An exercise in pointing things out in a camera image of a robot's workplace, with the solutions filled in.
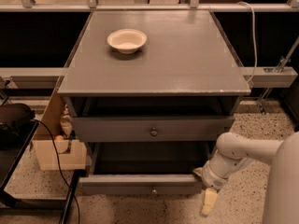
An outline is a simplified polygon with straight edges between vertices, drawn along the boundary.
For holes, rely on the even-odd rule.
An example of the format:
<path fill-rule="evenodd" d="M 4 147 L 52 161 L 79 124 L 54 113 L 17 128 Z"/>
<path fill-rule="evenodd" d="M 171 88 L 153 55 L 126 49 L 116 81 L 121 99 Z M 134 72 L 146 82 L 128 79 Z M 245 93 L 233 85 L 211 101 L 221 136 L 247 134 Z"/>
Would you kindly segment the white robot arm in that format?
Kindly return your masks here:
<path fill-rule="evenodd" d="M 203 182 L 204 202 L 201 213 L 208 216 L 231 174 L 252 161 L 270 166 L 262 224 L 299 224 L 299 133 L 284 140 L 248 139 L 236 133 L 223 133 L 216 152 L 193 172 Z"/>

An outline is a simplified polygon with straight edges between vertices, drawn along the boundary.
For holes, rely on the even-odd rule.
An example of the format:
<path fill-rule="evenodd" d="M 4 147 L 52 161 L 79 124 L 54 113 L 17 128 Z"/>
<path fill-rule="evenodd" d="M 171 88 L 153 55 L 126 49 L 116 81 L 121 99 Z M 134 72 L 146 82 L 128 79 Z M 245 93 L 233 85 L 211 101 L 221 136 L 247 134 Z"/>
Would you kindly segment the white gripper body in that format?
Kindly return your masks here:
<path fill-rule="evenodd" d="M 220 190 L 225 186 L 231 174 L 244 169 L 251 163 L 251 159 L 236 160 L 225 157 L 217 151 L 203 166 L 201 175 L 203 184 L 206 188 Z"/>

